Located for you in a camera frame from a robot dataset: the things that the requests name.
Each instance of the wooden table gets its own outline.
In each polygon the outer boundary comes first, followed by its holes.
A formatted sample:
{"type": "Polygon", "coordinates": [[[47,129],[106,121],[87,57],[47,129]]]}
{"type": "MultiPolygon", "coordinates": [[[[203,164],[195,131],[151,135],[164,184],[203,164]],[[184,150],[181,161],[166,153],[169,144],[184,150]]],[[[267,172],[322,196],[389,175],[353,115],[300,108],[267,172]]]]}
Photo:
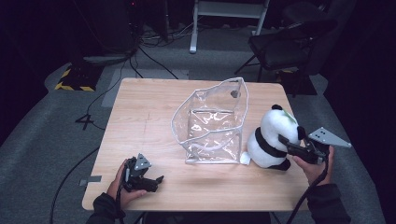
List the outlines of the wooden table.
{"type": "MultiPolygon", "coordinates": [[[[82,206],[92,210],[93,200],[106,192],[124,159],[142,153],[152,166],[145,178],[164,175],[157,192],[133,201],[135,211],[290,211],[308,187],[293,160],[287,172],[262,169],[253,161],[243,164],[186,164],[185,149],[172,135],[171,119],[195,89],[218,81],[125,78],[119,89],[82,206]]],[[[248,136],[260,125],[273,104],[291,113],[278,84],[247,83],[249,108],[243,130],[248,136]]],[[[307,209],[304,203],[301,209],[307,209]]]]}

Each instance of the stuffed panda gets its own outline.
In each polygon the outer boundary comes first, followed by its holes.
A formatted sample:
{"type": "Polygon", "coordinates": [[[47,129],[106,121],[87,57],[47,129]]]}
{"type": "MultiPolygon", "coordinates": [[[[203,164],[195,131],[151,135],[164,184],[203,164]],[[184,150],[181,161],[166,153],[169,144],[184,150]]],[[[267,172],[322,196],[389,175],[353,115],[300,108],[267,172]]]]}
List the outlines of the stuffed panda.
{"type": "Polygon", "coordinates": [[[288,150],[278,141],[280,134],[291,143],[300,145],[304,129],[282,106],[273,105],[262,117],[261,126],[247,140],[247,153],[261,168],[281,171],[290,168],[290,161],[286,158],[288,150]]]}

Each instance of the table leg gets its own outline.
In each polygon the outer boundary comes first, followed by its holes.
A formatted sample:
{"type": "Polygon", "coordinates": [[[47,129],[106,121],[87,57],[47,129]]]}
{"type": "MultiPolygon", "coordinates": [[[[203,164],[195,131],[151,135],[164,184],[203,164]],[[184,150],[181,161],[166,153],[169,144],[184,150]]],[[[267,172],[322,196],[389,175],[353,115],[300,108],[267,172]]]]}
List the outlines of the table leg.
{"type": "Polygon", "coordinates": [[[198,39],[198,0],[195,0],[190,53],[195,53],[197,51],[197,39],[198,39]]]}
{"type": "Polygon", "coordinates": [[[262,31],[262,24],[264,23],[265,15],[267,14],[268,5],[270,4],[271,0],[266,0],[263,7],[262,7],[262,15],[260,16],[259,23],[257,24],[256,31],[253,31],[253,35],[259,35],[262,31]]]}

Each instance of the transparent plastic bag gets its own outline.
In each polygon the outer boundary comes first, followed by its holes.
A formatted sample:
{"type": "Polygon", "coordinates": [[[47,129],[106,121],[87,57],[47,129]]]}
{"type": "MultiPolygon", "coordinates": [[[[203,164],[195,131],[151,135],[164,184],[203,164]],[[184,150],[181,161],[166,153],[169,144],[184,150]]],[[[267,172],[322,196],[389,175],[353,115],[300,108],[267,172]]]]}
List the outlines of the transparent plastic bag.
{"type": "Polygon", "coordinates": [[[172,118],[172,132],[187,150],[186,163],[239,163],[248,89],[241,77],[195,90],[172,118]]]}

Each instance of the chair leg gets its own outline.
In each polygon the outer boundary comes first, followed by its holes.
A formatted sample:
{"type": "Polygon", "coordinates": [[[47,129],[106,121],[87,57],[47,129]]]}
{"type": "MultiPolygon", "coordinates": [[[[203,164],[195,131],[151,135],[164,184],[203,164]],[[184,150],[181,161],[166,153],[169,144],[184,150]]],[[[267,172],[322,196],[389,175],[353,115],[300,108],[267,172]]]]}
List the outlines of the chair leg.
{"type": "Polygon", "coordinates": [[[260,82],[262,79],[262,66],[260,65],[259,75],[257,76],[257,82],[260,82]]]}
{"type": "Polygon", "coordinates": [[[293,98],[296,97],[298,91],[300,90],[300,86],[303,83],[303,81],[306,78],[309,78],[308,76],[305,76],[300,70],[298,70],[297,72],[298,72],[298,80],[297,80],[297,83],[294,84],[294,90],[293,90],[293,95],[292,95],[293,98]]]}
{"type": "Polygon", "coordinates": [[[251,56],[251,58],[249,59],[249,60],[247,60],[247,62],[245,62],[240,68],[238,68],[238,70],[236,70],[235,72],[234,72],[234,74],[236,75],[236,74],[238,74],[241,70],[242,70],[242,68],[244,68],[245,66],[247,66],[251,61],[253,61],[253,59],[255,59],[256,58],[256,56],[255,55],[253,55],[253,56],[251,56]]]}

